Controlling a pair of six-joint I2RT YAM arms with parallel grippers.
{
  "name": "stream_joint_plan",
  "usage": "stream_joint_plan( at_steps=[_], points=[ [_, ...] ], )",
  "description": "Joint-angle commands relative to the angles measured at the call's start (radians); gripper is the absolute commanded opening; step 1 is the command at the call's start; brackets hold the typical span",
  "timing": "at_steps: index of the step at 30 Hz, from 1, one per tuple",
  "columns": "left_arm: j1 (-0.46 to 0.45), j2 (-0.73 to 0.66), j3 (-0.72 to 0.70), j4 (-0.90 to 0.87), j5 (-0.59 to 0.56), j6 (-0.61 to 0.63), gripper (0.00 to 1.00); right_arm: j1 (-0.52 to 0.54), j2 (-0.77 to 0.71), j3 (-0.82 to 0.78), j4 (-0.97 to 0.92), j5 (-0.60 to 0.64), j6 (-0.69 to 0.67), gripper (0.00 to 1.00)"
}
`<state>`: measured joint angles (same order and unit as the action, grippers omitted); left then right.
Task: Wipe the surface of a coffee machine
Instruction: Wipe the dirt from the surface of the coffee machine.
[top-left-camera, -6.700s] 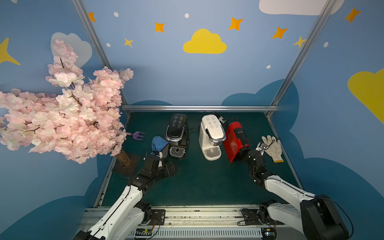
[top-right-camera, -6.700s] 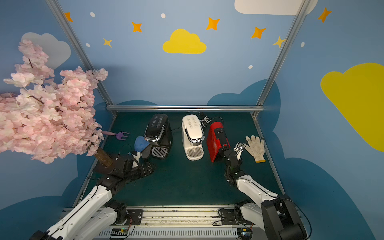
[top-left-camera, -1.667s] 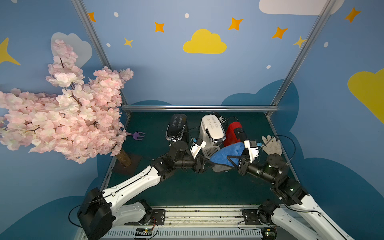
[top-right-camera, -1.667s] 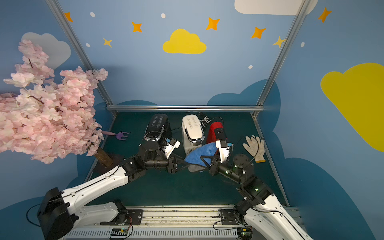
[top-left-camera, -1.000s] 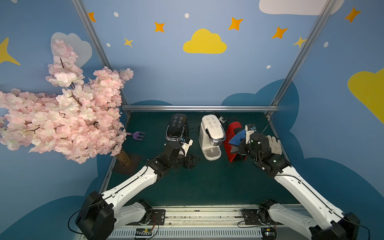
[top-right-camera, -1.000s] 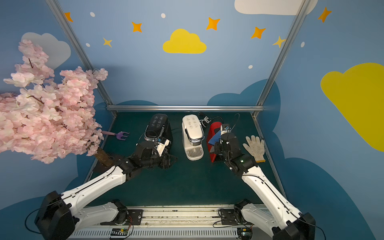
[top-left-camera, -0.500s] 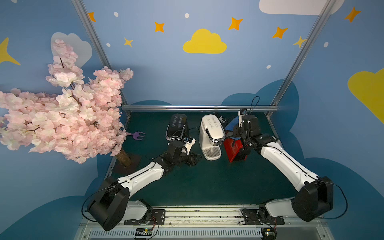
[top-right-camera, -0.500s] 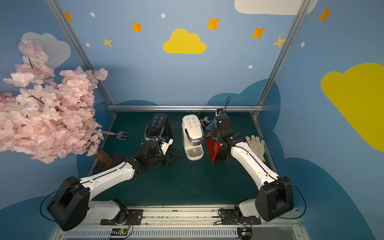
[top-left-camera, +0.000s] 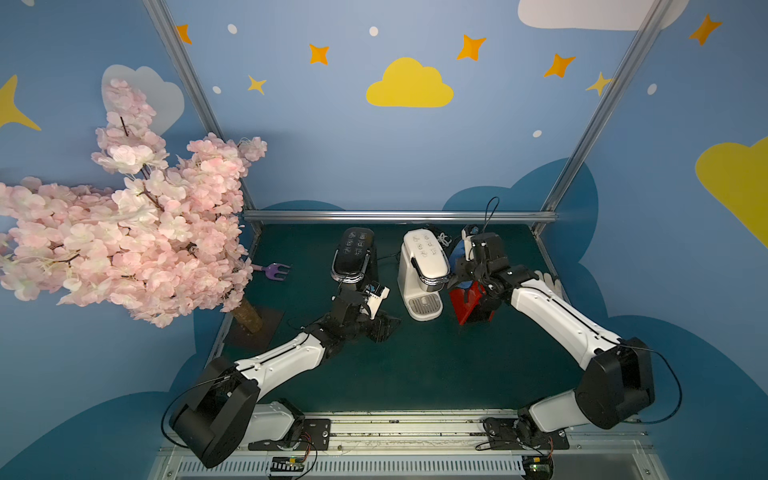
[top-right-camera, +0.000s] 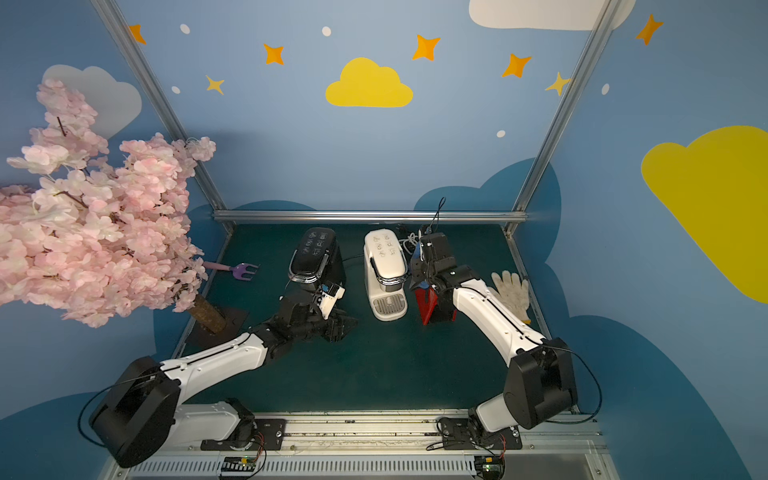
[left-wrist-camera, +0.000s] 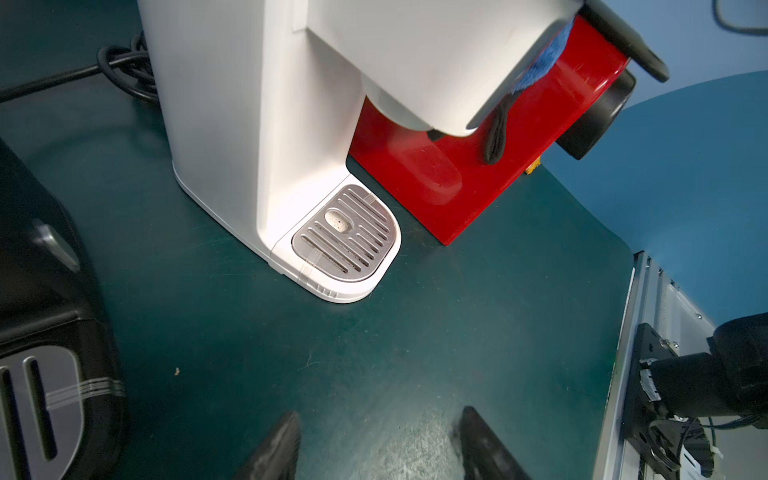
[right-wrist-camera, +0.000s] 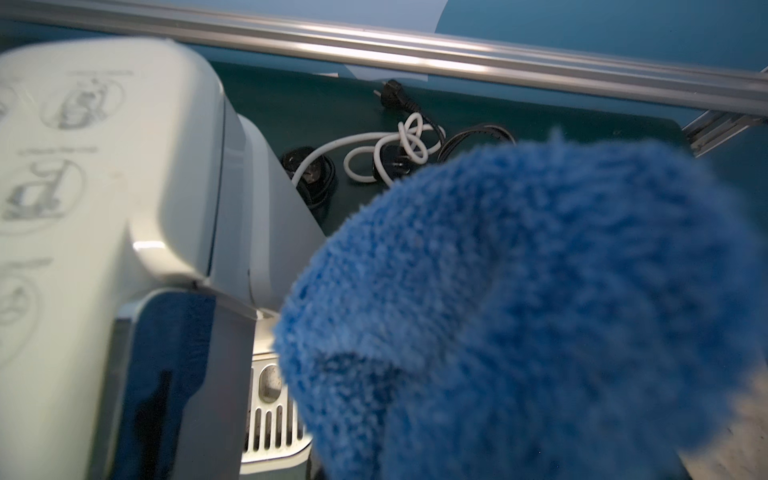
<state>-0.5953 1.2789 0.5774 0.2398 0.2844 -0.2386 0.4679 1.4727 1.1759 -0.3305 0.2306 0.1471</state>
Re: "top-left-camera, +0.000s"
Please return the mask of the blue grey cleaning cloth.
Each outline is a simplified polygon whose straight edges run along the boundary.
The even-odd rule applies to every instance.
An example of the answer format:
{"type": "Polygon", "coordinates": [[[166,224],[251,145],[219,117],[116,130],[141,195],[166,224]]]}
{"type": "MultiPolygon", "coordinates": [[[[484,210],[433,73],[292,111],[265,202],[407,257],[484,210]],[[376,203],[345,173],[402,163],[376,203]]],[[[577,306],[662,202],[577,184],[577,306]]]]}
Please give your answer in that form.
{"type": "Polygon", "coordinates": [[[463,238],[456,238],[452,242],[448,258],[450,262],[455,262],[458,259],[467,259],[466,241],[463,238]]]}

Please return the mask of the red coffee machine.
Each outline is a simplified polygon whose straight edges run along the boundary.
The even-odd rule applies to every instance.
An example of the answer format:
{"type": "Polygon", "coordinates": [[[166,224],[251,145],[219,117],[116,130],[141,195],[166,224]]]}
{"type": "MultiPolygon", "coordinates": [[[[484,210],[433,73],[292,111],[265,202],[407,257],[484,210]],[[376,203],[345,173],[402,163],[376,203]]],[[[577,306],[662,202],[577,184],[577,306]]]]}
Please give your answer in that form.
{"type": "Polygon", "coordinates": [[[478,282],[472,282],[468,288],[451,290],[449,298],[460,326],[493,319],[495,311],[486,305],[486,291],[478,282]]]}

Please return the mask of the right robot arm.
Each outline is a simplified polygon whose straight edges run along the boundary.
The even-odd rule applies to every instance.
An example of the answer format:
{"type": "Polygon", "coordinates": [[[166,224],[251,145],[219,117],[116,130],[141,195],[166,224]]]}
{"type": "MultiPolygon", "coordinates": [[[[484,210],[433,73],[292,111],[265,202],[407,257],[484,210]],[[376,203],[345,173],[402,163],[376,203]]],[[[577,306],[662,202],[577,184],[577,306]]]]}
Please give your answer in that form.
{"type": "Polygon", "coordinates": [[[513,266],[499,235],[462,234],[464,253],[456,281],[482,287],[479,305],[508,304],[556,340],[583,370],[579,384],[519,411],[517,428],[551,433],[591,424],[609,430],[655,402],[652,352],[637,338],[623,339],[570,305],[552,278],[513,266]]]}

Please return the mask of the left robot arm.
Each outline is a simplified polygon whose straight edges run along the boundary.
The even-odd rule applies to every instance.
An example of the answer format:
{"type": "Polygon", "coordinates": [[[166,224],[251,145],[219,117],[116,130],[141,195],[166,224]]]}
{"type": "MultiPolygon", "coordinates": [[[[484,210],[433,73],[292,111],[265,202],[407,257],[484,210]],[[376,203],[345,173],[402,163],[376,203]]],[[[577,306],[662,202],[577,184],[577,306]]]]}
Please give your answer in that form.
{"type": "Polygon", "coordinates": [[[298,439],[291,431],[302,414],[282,401],[259,401],[278,386],[320,366],[360,336],[387,340],[400,320],[381,310],[389,289],[372,281],[341,287],[331,311],[303,327],[294,339],[256,356],[232,362],[213,359],[193,387],[172,401],[161,421],[206,468],[224,462],[243,442],[298,439]]]}

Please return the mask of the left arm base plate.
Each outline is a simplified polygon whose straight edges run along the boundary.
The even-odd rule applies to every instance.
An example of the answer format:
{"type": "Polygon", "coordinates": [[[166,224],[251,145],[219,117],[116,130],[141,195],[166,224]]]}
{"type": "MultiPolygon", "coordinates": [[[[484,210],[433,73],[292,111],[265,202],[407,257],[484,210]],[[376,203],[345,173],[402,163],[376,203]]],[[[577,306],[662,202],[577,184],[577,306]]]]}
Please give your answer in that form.
{"type": "Polygon", "coordinates": [[[248,444],[249,451],[326,451],[329,447],[332,422],[329,418],[296,420],[279,440],[262,440],[248,444]]]}

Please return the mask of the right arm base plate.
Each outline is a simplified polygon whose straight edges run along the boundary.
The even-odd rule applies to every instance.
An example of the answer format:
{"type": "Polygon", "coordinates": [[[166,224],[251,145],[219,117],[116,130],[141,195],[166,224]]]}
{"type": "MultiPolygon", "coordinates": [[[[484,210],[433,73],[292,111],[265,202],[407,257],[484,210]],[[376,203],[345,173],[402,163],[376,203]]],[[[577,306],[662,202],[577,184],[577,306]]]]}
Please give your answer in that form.
{"type": "Polygon", "coordinates": [[[482,427],[487,437],[487,446],[491,450],[530,449],[549,452],[570,449],[564,430],[542,432],[527,418],[487,417],[482,420],[482,427]]]}

